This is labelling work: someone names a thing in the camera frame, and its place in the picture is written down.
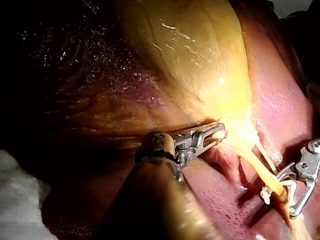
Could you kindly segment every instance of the metal grasper jaw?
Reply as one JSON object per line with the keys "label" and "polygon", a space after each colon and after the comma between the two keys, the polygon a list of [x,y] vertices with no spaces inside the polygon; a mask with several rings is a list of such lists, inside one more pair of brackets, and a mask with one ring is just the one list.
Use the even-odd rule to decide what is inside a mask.
{"label": "metal grasper jaw", "polygon": [[320,138],[312,140],[302,147],[301,160],[298,163],[292,162],[278,173],[277,178],[280,181],[291,178],[306,186],[303,195],[296,204],[289,206],[291,219],[296,219],[306,206],[318,182],[319,171]]}
{"label": "metal grasper jaw", "polygon": [[187,130],[172,132],[175,142],[174,161],[182,168],[208,149],[218,145],[227,137],[225,125],[213,122]]}

